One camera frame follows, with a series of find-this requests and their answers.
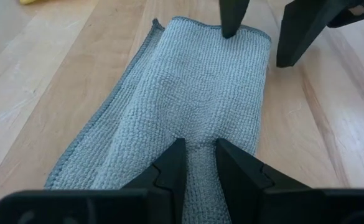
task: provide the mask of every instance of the wood grain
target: wood grain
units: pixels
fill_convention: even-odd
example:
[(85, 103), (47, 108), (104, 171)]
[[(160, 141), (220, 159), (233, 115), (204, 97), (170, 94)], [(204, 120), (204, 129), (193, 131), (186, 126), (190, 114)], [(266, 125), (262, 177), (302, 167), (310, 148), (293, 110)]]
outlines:
[[(364, 187), (364, 21), (325, 29), (276, 68), (284, 6), (251, 0), (243, 23), (273, 42), (257, 156), (312, 187)], [(219, 24), (217, 0), (0, 1), (0, 198), (41, 189), (157, 17)]]

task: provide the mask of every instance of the light wood surface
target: light wood surface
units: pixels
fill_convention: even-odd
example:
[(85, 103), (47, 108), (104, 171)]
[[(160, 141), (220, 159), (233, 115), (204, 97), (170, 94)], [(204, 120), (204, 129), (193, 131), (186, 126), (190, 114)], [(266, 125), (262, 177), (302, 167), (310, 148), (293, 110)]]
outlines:
[[(311, 187), (364, 187), (364, 21), (324, 30), (276, 68), (288, 0), (251, 0), (273, 40), (258, 157)], [(219, 24), (217, 0), (0, 1), (0, 198), (41, 189), (145, 38), (153, 18)]]

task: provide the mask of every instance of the textured fabric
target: textured fabric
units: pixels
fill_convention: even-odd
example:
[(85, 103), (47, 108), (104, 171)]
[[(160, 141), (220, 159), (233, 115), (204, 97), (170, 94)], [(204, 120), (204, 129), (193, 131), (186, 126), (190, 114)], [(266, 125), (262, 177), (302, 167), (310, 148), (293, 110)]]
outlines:
[(46, 189), (119, 189), (176, 138), (187, 144), (184, 223), (230, 221), (215, 161), (225, 138), (253, 154), (270, 38), (242, 27), (155, 20), (110, 96), (61, 156)]

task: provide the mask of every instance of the towel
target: towel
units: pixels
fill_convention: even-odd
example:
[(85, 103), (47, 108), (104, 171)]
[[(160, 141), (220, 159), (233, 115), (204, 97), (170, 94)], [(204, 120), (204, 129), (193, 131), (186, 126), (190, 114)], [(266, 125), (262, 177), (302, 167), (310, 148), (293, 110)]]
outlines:
[(215, 140), (225, 138), (254, 154), (270, 45), (267, 34), (250, 27), (224, 39), (220, 26), (175, 17), (165, 29), (154, 20), (45, 188), (120, 189), (176, 138), (185, 138), (183, 223), (229, 223)]

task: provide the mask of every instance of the yellow object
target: yellow object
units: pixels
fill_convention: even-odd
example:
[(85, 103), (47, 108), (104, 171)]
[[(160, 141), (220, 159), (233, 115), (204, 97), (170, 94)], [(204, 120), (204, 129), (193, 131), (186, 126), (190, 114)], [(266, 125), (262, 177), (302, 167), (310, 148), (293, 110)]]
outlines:
[(21, 4), (30, 4), (30, 3), (34, 2), (34, 1), (36, 1), (36, 0), (20, 0), (20, 3)]

